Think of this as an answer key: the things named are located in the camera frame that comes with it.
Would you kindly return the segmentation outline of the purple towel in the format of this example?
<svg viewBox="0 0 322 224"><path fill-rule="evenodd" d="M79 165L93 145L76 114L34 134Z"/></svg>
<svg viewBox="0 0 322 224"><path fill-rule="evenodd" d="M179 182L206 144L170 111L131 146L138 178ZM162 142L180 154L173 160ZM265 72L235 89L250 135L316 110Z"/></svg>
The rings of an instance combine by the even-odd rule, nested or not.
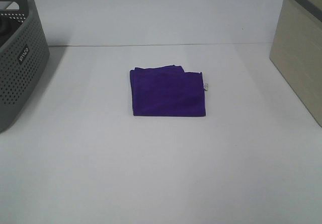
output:
<svg viewBox="0 0 322 224"><path fill-rule="evenodd" d="M134 116L204 117L203 75L181 66L139 68L129 72Z"/></svg>

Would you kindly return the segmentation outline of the beige storage bin grey rim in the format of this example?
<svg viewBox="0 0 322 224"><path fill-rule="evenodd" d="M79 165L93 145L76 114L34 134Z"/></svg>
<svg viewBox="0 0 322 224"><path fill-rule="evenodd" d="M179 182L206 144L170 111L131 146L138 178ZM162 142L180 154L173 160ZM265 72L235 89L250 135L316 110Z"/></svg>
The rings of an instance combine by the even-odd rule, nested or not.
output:
<svg viewBox="0 0 322 224"><path fill-rule="evenodd" d="M321 0L283 0L270 60L321 125Z"/></svg>

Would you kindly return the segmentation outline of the grey perforated plastic basket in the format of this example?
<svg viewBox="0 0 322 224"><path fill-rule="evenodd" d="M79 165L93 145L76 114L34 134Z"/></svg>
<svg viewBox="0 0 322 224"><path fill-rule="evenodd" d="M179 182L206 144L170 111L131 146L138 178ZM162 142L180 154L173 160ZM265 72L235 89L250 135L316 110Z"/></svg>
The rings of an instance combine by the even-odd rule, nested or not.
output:
<svg viewBox="0 0 322 224"><path fill-rule="evenodd" d="M19 6L1 10L1 131L5 131L32 95L50 53L35 0L1 1Z"/></svg>

